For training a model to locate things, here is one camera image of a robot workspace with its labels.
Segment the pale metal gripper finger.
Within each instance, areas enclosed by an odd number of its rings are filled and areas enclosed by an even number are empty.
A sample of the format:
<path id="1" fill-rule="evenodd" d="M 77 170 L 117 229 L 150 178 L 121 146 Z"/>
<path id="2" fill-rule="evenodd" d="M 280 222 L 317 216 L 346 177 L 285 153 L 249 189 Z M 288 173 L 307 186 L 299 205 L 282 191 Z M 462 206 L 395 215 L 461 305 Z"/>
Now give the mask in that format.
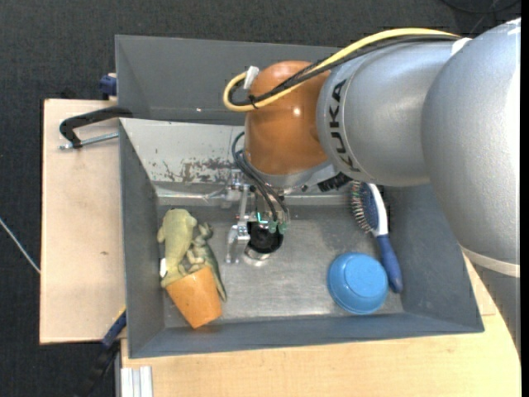
<path id="1" fill-rule="evenodd" d="M 231 227 L 226 238 L 227 264 L 238 264 L 250 242 L 250 234 L 246 224 L 236 224 Z"/>

